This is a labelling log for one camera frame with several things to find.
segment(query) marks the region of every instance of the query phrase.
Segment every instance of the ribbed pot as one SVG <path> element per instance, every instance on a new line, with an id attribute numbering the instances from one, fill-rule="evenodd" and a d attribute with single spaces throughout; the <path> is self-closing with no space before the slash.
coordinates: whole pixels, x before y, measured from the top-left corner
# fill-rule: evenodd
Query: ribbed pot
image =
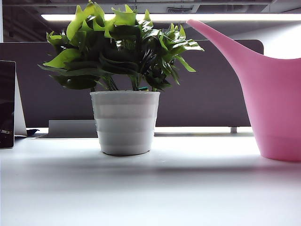
<path id="1" fill-rule="evenodd" d="M 159 92 L 91 92 L 101 151 L 112 155 L 146 153 L 151 149 Z"/>

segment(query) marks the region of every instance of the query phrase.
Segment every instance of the cubicle divider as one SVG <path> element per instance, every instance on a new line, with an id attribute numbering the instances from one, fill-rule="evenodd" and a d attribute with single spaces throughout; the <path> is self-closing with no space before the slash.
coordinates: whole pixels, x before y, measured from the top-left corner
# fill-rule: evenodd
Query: cubicle divider
<path id="1" fill-rule="evenodd" d="M 258 40 L 239 43 L 263 54 Z M 187 72 L 180 64 L 180 83 L 161 92 L 157 126 L 250 126 L 238 78 L 230 64 L 209 41 L 198 41 L 205 52 L 187 51 L 185 60 L 197 70 Z M 61 87 L 37 64 L 51 59 L 52 46 L 46 42 L 0 43 L 0 60 L 16 61 L 27 127 L 48 127 L 48 120 L 93 119 L 90 90 Z M 130 89 L 125 75 L 115 76 L 117 84 Z"/>

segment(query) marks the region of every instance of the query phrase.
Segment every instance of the tablet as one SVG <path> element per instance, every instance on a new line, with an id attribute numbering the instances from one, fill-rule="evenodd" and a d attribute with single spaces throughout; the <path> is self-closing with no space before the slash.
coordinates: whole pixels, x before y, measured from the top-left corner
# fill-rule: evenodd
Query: tablet
<path id="1" fill-rule="evenodd" d="M 0 148 L 14 146 L 16 63 L 0 61 Z"/>

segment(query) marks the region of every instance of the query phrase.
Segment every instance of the fluorescent light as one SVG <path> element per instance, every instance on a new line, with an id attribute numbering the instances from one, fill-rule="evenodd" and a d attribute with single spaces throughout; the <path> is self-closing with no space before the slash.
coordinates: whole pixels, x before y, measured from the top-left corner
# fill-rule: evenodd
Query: fluorescent light
<path id="1" fill-rule="evenodd" d="M 75 15 L 50 14 L 42 15 L 48 21 L 71 21 Z M 110 19 L 114 14 L 106 14 L 105 18 Z M 138 20 L 144 18 L 144 14 L 137 14 Z M 185 23 L 188 19 L 195 19 L 203 22 L 208 21 L 301 21 L 301 14 L 151 14 L 154 22 Z"/>

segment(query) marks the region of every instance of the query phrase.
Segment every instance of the pink watering can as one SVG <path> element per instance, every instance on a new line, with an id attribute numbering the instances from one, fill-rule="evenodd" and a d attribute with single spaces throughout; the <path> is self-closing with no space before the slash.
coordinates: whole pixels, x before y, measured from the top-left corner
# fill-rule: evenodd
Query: pink watering can
<path id="1" fill-rule="evenodd" d="M 202 22 L 186 23 L 207 37 L 236 72 L 261 155 L 301 161 L 301 58 L 267 57 Z"/>

